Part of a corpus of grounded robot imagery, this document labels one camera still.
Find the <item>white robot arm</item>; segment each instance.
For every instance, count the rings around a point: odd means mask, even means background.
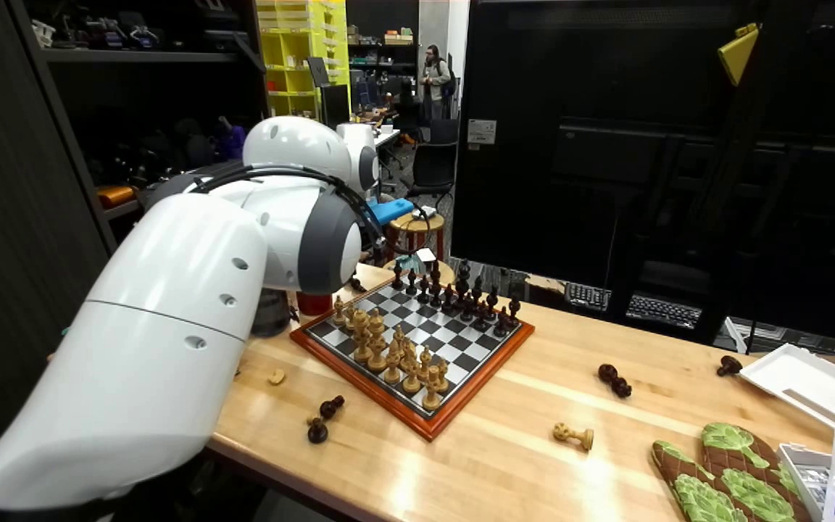
[[[268,118],[245,161],[259,174],[159,199],[101,269],[0,438],[0,511],[110,498],[185,463],[214,428],[261,290],[332,292],[353,274],[359,213],[332,192],[364,186],[349,145],[311,118]]]

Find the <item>small yellow object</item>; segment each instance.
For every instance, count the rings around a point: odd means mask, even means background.
[[[591,445],[594,445],[594,428],[575,432],[572,427],[556,422],[555,438],[564,444],[575,444],[584,453],[591,453]]]
[[[748,67],[748,57],[754,55],[754,45],[759,41],[759,22],[746,22],[736,28],[735,41],[719,45],[719,57],[727,67],[730,83],[736,87],[742,81],[742,71]]]
[[[271,370],[268,382],[271,385],[281,385],[284,382],[284,370],[281,369]]]

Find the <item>wooden tabletop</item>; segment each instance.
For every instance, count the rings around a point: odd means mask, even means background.
[[[388,269],[359,269],[365,286]],[[535,337],[468,409],[426,444],[284,337],[255,340],[217,421],[213,450],[358,518],[678,518],[651,467],[651,444],[694,450],[712,421],[768,444],[829,450],[833,432],[799,409],[716,376],[704,344],[525,305]],[[617,400],[598,376],[614,363],[633,382]],[[346,395],[332,438],[306,421]],[[555,422],[594,428],[590,454],[551,438]]]

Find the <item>computer monitor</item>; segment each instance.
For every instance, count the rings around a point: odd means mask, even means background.
[[[835,337],[835,2],[783,32],[804,45],[764,28],[767,89],[719,60],[746,9],[474,0],[454,255],[614,292],[685,261],[722,312]]]
[[[730,0],[477,0],[456,255],[614,286],[677,142],[726,121],[736,22]]]

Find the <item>chessboard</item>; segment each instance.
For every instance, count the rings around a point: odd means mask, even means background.
[[[517,319],[520,299],[496,308],[496,290],[462,279],[446,290],[435,264],[426,274],[404,273],[358,300],[291,337],[426,440],[477,398],[496,369],[535,334]]]

